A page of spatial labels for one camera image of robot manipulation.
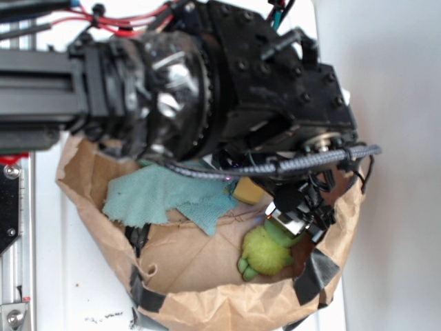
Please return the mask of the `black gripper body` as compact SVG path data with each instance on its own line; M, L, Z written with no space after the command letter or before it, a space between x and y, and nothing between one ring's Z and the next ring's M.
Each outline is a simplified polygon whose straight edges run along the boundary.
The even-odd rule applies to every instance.
M295 210L305 203L312 211L314 223L319 228L329 228L336 222L334 207L322 197L336 187L336 180L331 170L322 173L320 180L317 174L299 177L291 181L255 178L254 183L273 197L276 207L282 212Z

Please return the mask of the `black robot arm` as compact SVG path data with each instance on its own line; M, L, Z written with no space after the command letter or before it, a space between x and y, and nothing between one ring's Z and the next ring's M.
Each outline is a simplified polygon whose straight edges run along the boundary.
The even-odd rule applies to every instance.
M250 177L285 221L327 229L320 197L334 167L349 169L356 122L331 66L302 29L220 1L170 1L133 18L92 13L78 1L2 1L1 22L69 10L92 28L65 52L1 51L1 161L46 150L68 131L116 159L145 159L203 179Z

